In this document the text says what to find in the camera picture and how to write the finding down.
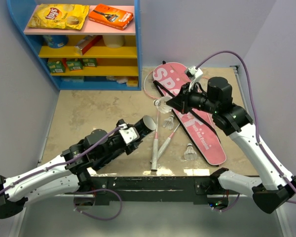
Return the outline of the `black shuttlecock tube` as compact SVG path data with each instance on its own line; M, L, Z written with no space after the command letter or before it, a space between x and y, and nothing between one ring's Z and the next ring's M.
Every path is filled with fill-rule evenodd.
M131 154L143 142L143 139L155 130L154 119L147 115L135 124L128 123L125 129L114 132L105 142L92 150L94 152L92 169L98 171L121 154Z

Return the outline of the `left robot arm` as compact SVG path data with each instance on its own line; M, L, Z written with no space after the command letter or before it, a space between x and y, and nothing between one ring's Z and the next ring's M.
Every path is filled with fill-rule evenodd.
M0 219L45 197L90 192L88 169L98 171L121 154L131 154L145 136L134 127L118 126L109 133L97 129L44 165L10 178L0 175Z

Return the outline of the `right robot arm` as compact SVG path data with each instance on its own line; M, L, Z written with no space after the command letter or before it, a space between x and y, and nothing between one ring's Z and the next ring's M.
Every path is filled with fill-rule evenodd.
M206 92L184 84L178 95L166 102L186 114L192 109L210 113L216 127L224 132L245 154L259 176L249 177L221 168L210 176L215 194L225 190L251 197L265 213L272 213L296 194L296 176L292 175L262 144L257 128L247 111L232 101L232 86L227 79L209 79Z

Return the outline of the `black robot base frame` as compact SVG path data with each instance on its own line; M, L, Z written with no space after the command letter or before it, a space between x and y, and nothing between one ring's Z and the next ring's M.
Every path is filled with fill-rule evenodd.
M207 204L209 198L217 200L226 192L215 187L209 176L91 177L78 191L101 188L117 192L124 202ZM96 198L98 204L118 201L117 197L109 192L98 192Z

